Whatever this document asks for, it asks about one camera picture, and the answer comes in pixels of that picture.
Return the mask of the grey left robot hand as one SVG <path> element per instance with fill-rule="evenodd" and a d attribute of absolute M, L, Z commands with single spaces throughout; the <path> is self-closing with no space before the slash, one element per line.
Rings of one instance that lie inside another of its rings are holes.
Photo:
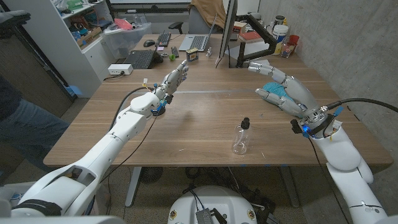
<path fill-rule="evenodd" d="M 177 90 L 178 86 L 186 80 L 189 69 L 187 63 L 187 60 L 180 63 L 177 68 L 167 74 L 157 88 L 152 91 L 158 99 L 163 100 L 166 95 L 172 95 Z"/>

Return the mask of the person hand in work glove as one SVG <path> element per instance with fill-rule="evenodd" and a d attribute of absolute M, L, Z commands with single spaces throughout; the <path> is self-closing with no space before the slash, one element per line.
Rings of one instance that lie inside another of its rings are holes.
<path fill-rule="evenodd" d="M 27 24 L 31 14 L 24 11 L 1 12 L 1 39 L 8 39 L 12 35 L 12 27 Z"/>

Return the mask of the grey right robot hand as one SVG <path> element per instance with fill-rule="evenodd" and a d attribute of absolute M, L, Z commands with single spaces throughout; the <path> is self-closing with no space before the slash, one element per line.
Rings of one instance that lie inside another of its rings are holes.
<path fill-rule="evenodd" d="M 312 134 L 328 128 L 333 121 L 333 116 L 321 110 L 314 96 L 298 79 L 286 75 L 271 65 L 251 62 L 248 70 L 272 77 L 284 87 L 286 96 L 279 96 L 269 90 L 258 88 L 255 93 L 266 101 L 277 105 L 282 111 L 300 117 L 302 124 L 308 127 Z"/>

